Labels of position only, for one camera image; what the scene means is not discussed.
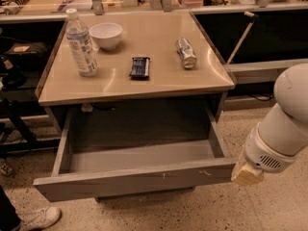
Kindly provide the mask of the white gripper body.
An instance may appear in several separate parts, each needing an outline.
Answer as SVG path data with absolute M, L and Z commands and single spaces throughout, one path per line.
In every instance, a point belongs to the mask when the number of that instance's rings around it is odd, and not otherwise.
M 295 161 L 295 156 L 283 155 L 266 145 L 257 127 L 246 138 L 244 157 L 254 168 L 269 173 L 280 173 Z

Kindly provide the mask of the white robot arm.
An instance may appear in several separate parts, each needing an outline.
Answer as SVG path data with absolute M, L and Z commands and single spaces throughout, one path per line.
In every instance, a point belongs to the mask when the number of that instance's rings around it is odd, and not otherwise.
M 241 186 L 280 173 L 308 146 L 308 64 L 283 71 L 274 84 L 275 105 L 245 140 L 231 180 Z

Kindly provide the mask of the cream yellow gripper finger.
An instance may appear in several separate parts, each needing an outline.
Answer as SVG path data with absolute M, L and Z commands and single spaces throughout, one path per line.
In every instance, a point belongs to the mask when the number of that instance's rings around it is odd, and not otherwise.
M 231 181 L 240 186 L 251 186 L 259 184 L 264 180 L 264 172 L 261 169 L 255 168 L 245 158 L 242 152 L 235 164 L 232 173 Z

